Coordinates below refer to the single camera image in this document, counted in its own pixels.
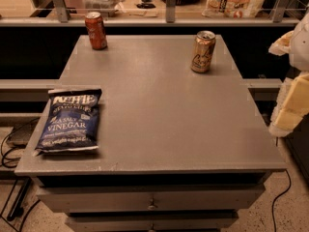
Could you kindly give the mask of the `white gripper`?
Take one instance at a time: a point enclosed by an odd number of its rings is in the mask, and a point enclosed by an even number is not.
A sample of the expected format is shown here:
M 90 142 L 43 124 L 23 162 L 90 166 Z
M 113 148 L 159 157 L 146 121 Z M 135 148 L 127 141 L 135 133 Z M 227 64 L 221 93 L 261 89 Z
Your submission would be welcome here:
M 268 52 L 277 56 L 289 54 L 290 65 L 303 71 L 294 79 L 284 79 L 270 117 L 269 132 L 285 137 L 309 114 L 309 14 L 294 31 L 272 43 Z

